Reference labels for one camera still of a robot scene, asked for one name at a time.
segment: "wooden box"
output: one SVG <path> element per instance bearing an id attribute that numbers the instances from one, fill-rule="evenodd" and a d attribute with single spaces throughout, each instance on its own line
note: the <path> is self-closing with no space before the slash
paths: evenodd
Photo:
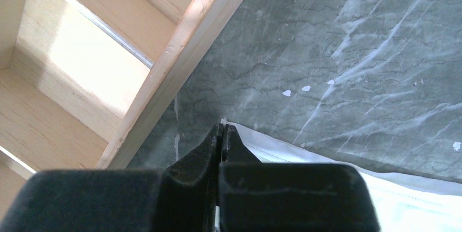
<path id="1" fill-rule="evenodd" d="M 124 168 L 242 0 L 0 0 L 0 218 L 35 172 Z"/>

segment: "wooden tray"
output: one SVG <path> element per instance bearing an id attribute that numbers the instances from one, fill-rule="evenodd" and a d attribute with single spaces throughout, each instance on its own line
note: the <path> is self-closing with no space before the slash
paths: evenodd
<path id="1" fill-rule="evenodd" d="M 0 218 L 35 172 L 125 168 L 242 0 L 0 0 Z"/>

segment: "wooden organizer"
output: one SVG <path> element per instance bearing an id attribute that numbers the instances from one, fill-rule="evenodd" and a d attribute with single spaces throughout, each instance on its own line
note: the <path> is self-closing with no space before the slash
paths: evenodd
<path id="1" fill-rule="evenodd" d="M 125 168 L 242 0 L 0 0 L 0 218 L 35 172 Z"/>

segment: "white cloth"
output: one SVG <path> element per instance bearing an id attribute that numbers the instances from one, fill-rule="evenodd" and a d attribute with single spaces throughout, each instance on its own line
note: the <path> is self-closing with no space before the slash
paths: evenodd
<path id="1" fill-rule="evenodd" d="M 462 231 L 462 185 L 400 173 L 376 173 L 337 162 L 235 125 L 245 146 L 262 162 L 342 163 L 364 178 L 382 231 Z"/>

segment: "wooden drawer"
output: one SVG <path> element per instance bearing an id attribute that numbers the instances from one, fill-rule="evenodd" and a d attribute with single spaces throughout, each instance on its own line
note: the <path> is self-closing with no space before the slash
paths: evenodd
<path id="1" fill-rule="evenodd" d="M 0 193 L 126 167 L 241 2 L 0 0 Z"/>

